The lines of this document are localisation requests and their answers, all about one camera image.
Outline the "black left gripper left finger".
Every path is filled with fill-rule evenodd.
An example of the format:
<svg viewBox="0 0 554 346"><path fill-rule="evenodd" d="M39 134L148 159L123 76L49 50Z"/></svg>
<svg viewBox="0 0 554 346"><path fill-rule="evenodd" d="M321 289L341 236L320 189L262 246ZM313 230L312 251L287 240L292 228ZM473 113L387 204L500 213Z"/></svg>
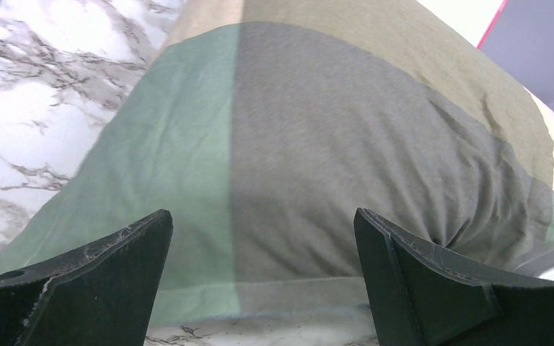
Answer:
<svg viewBox="0 0 554 346"><path fill-rule="evenodd" d="M172 238L158 210L0 274L0 345L142 345Z"/></svg>

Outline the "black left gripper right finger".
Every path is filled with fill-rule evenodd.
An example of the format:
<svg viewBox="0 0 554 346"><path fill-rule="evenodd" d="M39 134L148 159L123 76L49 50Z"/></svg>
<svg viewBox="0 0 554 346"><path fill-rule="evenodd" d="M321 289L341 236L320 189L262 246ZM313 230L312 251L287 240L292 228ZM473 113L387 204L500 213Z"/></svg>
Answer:
<svg viewBox="0 0 554 346"><path fill-rule="evenodd" d="M554 281L484 265L372 210L354 218L381 345L554 345Z"/></svg>

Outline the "patchwork green beige pillowcase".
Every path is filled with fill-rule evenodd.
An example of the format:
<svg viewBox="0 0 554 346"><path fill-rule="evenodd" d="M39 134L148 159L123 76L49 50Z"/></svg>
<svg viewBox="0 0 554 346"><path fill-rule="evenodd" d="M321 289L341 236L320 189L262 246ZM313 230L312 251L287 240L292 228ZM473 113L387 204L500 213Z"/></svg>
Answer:
<svg viewBox="0 0 554 346"><path fill-rule="evenodd" d="M358 208L511 270L554 241L554 112L417 1L189 1L0 274L165 209L153 326L361 305Z"/></svg>

